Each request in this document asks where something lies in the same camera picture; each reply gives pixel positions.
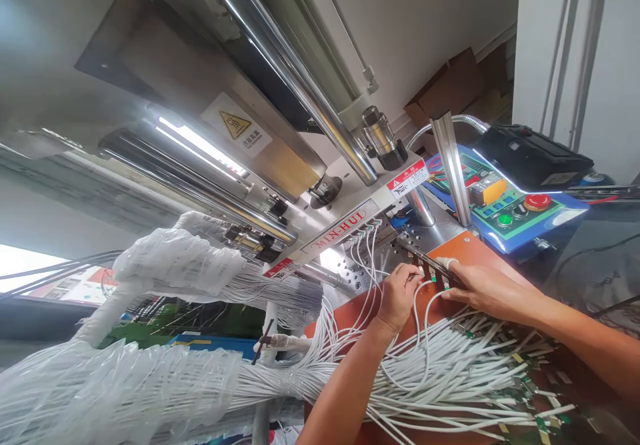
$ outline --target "red emergency stop button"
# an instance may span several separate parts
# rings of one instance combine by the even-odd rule
[[[525,208],[532,212],[543,212],[551,204],[551,197],[547,194],[527,195]]]

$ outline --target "red warning label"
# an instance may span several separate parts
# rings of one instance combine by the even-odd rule
[[[387,183],[387,188],[396,199],[399,199],[404,194],[415,189],[415,187],[422,182],[425,182],[428,178],[429,173],[427,172],[425,161],[420,159],[391,182]]]

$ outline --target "warning label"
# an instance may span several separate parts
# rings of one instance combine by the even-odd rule
[[[224,92],[209,104],[201,117],[218,133],[225,137],[231,135],[231,142],[251,158],[257,157],[272,141],[265,129]]]
[[[225,125],[227,126],[229,133],[233,137],[233,140],[240,137],[240,135],[242,135],[242,132],[247,130],[249,125],[251,125],[251,122],[249,122],[248,120],[241,119],[240,117],[236,117],[235,115],[232,115],[230,113],[221,111],[220,115],[225,121]]]
[[[271,270],[267,270],[263,275],[267,278],[281,281],[294,273],[300,267],[302,267],[302,264],[294,262],[290,258],[285,258]]]
[[[399,199],[415,189],[415,187],[422,182],[425,182],[428,178],[429,173],[427,172],[427,167],[425,167],[425,161],[420,159],[391,182],[387,183],[387,188],[396,199]]]

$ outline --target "red label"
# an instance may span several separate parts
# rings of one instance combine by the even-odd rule
[[[276,275],[280,270],[282,270],[283,268],[285,268],[287,265],[289,265],[292,262],[293,262],[293,260],[291,260],[290,258],[285,258],[279,264],[274,266],[271,270],[268,270],[267,272],[265,272],[264,276],[267,277],[267,278],[271,278],[272,276]]]
[[[428,178],[429,173],[425,167],[425,161],[420,159],[391,182],[387,183],[387,188],[396,199],[399,199],[404,194],[415,189],[415,187],[422,182],[425,182]]]
[[[418,160],[415,164],[411,165],[407,170],[405,170],[400,175],[398,175],[395,179],[389,182],[387,184],[387,187],[389,188],[389,190],[392,191],[393,189],[401,185],[402,182],[408,180],[413,174],[417,173],[420,169],[424,169],[424,167],[425,167],[425,161],[422,159]]]

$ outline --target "black cable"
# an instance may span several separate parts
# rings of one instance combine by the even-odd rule
[[[80,264],[87,263],[90,260],[96,260],[96,259],[102,258],[103,255],[109,255],[109,256],[120,255],[122,252],[124,252],[124,250],[112,250],[110,252],[101,252],[99,254],[87,255],[85,257],[76,258],[75,260],[68,260],[67,262],[59,263],[58,265],[51,265],[43,268],[36,268],[34,270],[27,270],[26,272],[18,272],[15,274],[3,275],[3,276],[0,276],[0,280],[5,280],[6,278],[17,278],[21,276],[35,275],[35,274],[44,273],[44,272],[53,272],[54,270],[59,270],[60,268],[69,268],[70,266],[73,266],[76,264],[80,265]]]
[[[614,310],[617,310],[618,308],[622,308],[624,306],[637,302],[638,300],[640,300],[640,295],[633,296],[631,298],[628,298],[627,300],[618,302],[615,305],[611,305],[611,306],[608,306],[607,308],[603,308],[602,310],[598,310],[597,312],[592,312],[589,314],[589,316],[591,318],[599,318],[599,317],[602,317],[603,315],[608,314],[609,312],[613,312]]]
[[[87,270],[88,268],[91,268],[92,266],[93,265],[83,265],[82,267],[74,268],[73,270],[68,270],[65,274],[62,274],[62,275],[60,275],[61,272],[58,272],[57,274],[52,274],[53,276],[41,278],[40,280],[36,280],[35,282],[32,282],[30,284],[23,285],[18,288],[14,288],[9,292],[3,293],[0,296],[0,302],[14,296],[25,294],[26,292],[33,292],[34,290],[44,287],[45,285],[52,284],[54,282],[57,282],[58,280],[62,280],[63,278],[67,278],[68,276],[75,275],[79,272],[84,272],[85,270]]]
[[[553,275],[553,284],[557,287],[558,284],[558,276],[560,275],[560,272],[562,271],[563,268],[565,268],[565,265],[567,263],[569,263],[569,261],[573,260],[574,258],[576,258],[577,256],[580,256],[582,254],[585,253],[589,253],[589,252],[605,252],[606,250],[611,250],[612,248],[616,248],[618,246],[624,245],[627,242],[631,242],[633,239],[640,237],[640,233],[631,235],[628,238],[625,238],[624,240],[620,240],[619,242],[616,242],[613,245],[607,245],[607,246],[603,246],[603,247],[594,247],[594,248],[587,248],[585,250],[580,250],[579,252],[576,252],[573,255],[568,256],[567,258],[565,258],[565,260],[563,260],[560,265],[558,266],[558,268],[555,271],[555,274]],[[563,302],[562,300],[562,293],[560,288],[558,288],[558,293],[560,296],[560,301]]]
[[[7,292],[4,292],[2,295],[0,295],[0,301],[6,300],[15,295],[20,295],[26,292],[32,292],[33,290],[37,290],[38,288],[51,284],[52,282],[55,282],[57,280],[62,280],[63,278],[67,278],[68,276],[74,275],[79,271],[87,270],[92,266],[97,266],[97,264],[109,262],[111,261],[111,259],[112,259],[111,256],[105,256],[105,257],[102,257],[102,259],[98,259],[99,261],[95,262],[94,264],[80,264],[80,265],[71,265],[71,266],[67,265],[65,268],[62,268],[61,270],[57,270],[53,274],[47,275],[46,277],[39,278],[38,280],[35,280],[31,283],[28,283],[26,285],[22,285],[12,290],[9,290]]]

